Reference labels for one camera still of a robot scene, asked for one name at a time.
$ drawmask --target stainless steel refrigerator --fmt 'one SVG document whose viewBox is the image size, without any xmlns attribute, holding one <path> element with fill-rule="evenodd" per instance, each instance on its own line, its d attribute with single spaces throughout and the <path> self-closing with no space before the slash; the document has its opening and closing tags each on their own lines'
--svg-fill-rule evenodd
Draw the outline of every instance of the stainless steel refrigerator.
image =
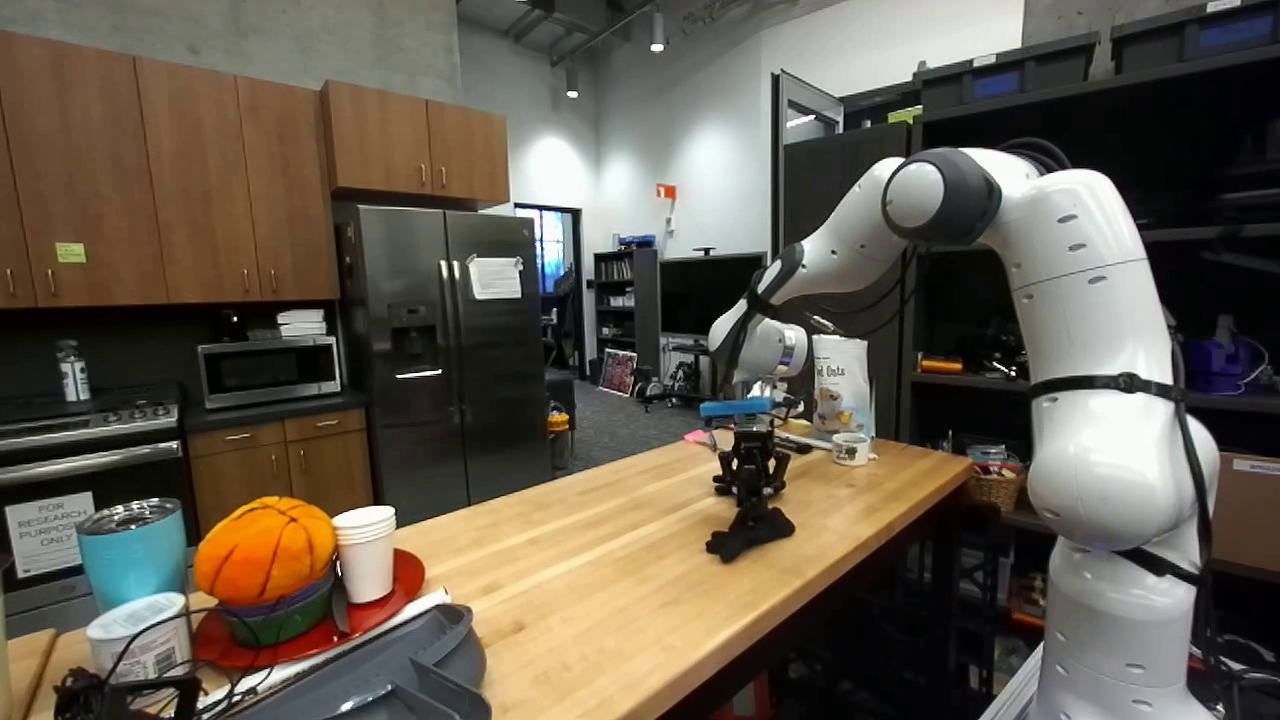
<svg viewBox="0 0 1280 720">
<path fill-rule="evenodd" d="M 402 525 L 549 481 L 532 224 L 337 205 L 345 335 Z"/>
</svg>

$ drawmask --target wall oven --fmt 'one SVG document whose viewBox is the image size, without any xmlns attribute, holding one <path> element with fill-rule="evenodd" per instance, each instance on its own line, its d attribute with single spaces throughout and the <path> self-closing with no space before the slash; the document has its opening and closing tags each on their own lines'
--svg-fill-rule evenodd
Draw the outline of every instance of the wall oven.
<svg viewBox="0 0 1280 720">
<path fill-rule="evenodd" d="M 202 346 L 204 407 L 333 396 L 345 387 L 337 335 Z"/>
<path fill-rule="evenodd" d="M 76 525 L 96 508 L 175 495 L 188 550 L 197 495 L 175 391 L 101 391 L 91 404 L 0 401 L 0 560 L 10 635 L 96 617 Z"/>
</svg>

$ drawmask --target red plate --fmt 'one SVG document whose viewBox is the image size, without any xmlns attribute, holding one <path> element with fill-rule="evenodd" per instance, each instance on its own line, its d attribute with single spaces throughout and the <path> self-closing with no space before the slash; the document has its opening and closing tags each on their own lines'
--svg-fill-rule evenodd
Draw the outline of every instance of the red plate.
<svg viewBox="0 0 1280 720">
<path fill-rule="evenodd" d="M 405 606 L 411 606 L 430 585 L 430 567 L 424 560 L 416 560 L 411 551 L 395 550 L 395 579 L 394 591 L 385 601 L 371 606 L 352 606 L 349 609 L 349 624 L 352 633 L 340 635 L 333 617 L 326 617 L 318 628 L 299 633 L 288 643 L 268 643 L 268 649 L 248 649 L 237 643 L 223 614 L 204 614 L 204 619 L 197 624 L 191 649 L 202 666 L 211 666 L 219 671 L 258 671 L 258 670 L 274 670 L 274 666 L 291 666 L 303 655 L 322 655 L 352 635 L 365 635 L 371 628 L 380 628 L 385 619 L 394 619 Z"/>
</svg>

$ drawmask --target robotic arm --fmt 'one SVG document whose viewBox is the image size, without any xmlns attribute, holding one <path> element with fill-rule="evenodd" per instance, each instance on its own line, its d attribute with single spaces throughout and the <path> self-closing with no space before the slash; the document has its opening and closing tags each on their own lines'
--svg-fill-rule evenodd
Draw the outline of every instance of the robotic arm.
<svg viewBox="0 0 1280 720">
<path fill-rule="evenodd" d="M 879 161 L 711 323 L 708 350 L 731 381 L 796 378 L 805 301 L 867 292 L 911 246 L 999 258 L 1029 352 L 1029 495 L 1062 537 L 1040 666 L 992 709 L 1209 716 L 1185 670 L 1219 458 L 1185 418 L 1157 279 L 1109 177 L 1040 177 L 984 147 Z"/>
</svg>

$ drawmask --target oven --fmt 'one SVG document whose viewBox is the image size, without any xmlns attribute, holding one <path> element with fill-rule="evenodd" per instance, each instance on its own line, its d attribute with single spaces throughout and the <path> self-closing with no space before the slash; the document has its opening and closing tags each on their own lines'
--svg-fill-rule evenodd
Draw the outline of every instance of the oven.
<svg viewBox="0 0 1280 720">
<path fill-rule="evenodd" d="M 188 550 L 197 495 L 175 391 L 101 391 L 91 404 L 0 401 L 0 560 L 10 635 L 96 617 L 76 525 L 109 503 L 175 495 Z"/>
</svg>

